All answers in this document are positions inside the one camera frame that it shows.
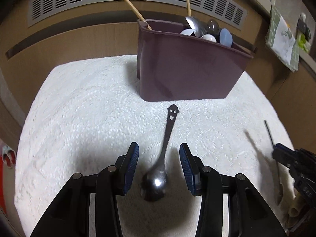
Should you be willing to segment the gloved right hand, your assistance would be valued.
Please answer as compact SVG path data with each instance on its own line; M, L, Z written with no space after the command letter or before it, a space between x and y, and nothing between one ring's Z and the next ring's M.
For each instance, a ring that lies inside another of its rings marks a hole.
M306 226L314 216L315 207L302 194L296 192L295 198L289 206L286 228L290 233L295 232Z

